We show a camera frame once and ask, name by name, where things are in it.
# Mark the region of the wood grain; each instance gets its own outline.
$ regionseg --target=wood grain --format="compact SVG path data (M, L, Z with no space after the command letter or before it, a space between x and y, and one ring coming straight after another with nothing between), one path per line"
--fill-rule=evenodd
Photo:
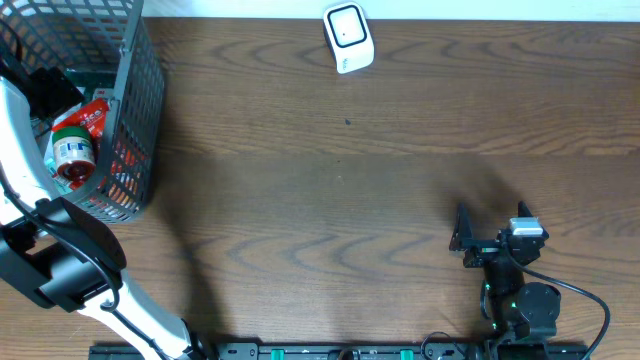
M156 186L114 226L129 269L211 339L478 337L479 270L447 251L524 199L533 268L601 295L594 359L640 357L640 32L633 24L371 21L376 60L338 76L318 21L147 19L167 71ZM590 343L563 292L558 340ZM118 341L0 284L2 358Z

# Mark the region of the gray wire basket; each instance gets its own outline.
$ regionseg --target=gray wire basket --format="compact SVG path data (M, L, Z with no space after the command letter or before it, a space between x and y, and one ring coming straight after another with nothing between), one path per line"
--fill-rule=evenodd
M23 65L117 69L96 170L64 197L106 223L131 221L149 200L164 77L141 18L143 0L0 0ZM2 41L15 48L3 27Z

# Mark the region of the can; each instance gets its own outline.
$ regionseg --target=can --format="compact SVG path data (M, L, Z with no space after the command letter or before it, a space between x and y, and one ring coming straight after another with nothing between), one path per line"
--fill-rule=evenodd
M96 169L89 132L69 126L53 133L53 158L58 175L70 181L86 181Z

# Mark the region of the white wall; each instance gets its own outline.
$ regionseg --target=white wall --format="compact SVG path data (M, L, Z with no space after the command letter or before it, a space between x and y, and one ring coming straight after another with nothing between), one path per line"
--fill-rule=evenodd
M146 16L319 19L331 0L146 0ZM370 19L640 21L640 0L359 0Z

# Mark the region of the red packaging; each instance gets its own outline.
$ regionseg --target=red packaging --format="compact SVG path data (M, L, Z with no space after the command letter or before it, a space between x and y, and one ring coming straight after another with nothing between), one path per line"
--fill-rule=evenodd
M80 110L69 115L59 124L53 127L53 132L56 132L67 126L82 126L89 132L91 139L96 145L100 144L102 138L102 132L104 131L104 124L107 119L107 111L109 111L109 105L102 98L95 99L87 105L80 108Z

